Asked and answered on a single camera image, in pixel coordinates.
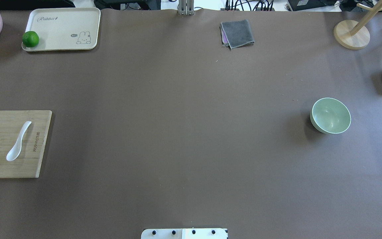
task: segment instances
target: lime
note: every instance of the lime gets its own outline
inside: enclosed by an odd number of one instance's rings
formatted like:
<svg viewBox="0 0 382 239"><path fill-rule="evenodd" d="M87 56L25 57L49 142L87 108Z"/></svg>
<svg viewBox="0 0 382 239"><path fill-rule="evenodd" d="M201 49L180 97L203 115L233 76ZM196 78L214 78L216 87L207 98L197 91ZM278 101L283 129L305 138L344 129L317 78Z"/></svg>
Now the lime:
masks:
<svg viewBox="0 0 382 239"><path fill-rule="evenodd" d="M39 43L39 36L34 31L28 31L23 34L22 41L26 47L34 47Z"/></svg>

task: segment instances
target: spoon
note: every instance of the spoon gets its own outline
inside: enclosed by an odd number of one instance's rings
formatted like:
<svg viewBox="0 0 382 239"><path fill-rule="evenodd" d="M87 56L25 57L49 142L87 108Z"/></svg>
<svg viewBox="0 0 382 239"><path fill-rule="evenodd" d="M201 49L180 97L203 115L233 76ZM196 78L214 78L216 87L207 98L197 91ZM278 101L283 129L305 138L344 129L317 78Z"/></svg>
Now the spoon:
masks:
<svg viewBox="0 0 382 239"><path fill-rule="evenodd" d="M26 130L28 129L29 125L31 125L31 123L32 121L26 121L23 124L23 127L20 130L19 136L17 137L16 143L7 154L7 157L6 157L7 161L13 161L14 159L17 159L17 157L20 155L20 151L22 150L23 135L25 134Z"/></svg>

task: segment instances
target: wooden cutting board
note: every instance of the wooden cutting board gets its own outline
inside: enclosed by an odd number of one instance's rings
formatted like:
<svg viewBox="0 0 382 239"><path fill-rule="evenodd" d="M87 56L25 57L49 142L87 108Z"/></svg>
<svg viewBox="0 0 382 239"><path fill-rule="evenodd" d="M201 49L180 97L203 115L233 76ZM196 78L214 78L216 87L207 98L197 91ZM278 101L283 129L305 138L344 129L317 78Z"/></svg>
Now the wooden cutting board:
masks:
<svg viewBox="0 0 382 239"><path fill-rule="evenodd" d="M0 111L0 178L38 178L51 121L51 111ZM6 156L26 121L22 150L14 161Z"/></svg>

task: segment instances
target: white label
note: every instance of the white label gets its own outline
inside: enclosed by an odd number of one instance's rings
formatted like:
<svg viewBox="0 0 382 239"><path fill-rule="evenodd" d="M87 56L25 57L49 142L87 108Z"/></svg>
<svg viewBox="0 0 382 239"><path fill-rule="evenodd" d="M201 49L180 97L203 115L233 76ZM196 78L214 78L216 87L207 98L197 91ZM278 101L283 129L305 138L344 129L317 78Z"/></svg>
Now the white label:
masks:
<svg viewBox="0 0 382 239"><path fill-rule="evenodd" d="M307 2L309 2L309 0L301 0L297 3L297 6L304 6L307 4Z"/></svg>

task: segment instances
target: towel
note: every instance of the towel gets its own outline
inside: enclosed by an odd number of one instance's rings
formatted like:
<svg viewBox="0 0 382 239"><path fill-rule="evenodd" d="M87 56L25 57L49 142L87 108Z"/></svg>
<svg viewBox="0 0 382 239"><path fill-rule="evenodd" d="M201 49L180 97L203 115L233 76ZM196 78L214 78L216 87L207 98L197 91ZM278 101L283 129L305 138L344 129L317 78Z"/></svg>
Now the towel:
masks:
<svg viewBox="0 0 382 239"><path fill-rule="evenodd" d="M220 27L222 43L225 46L231 47L231 49L254 43L248 20L222 22Z"/></svg>

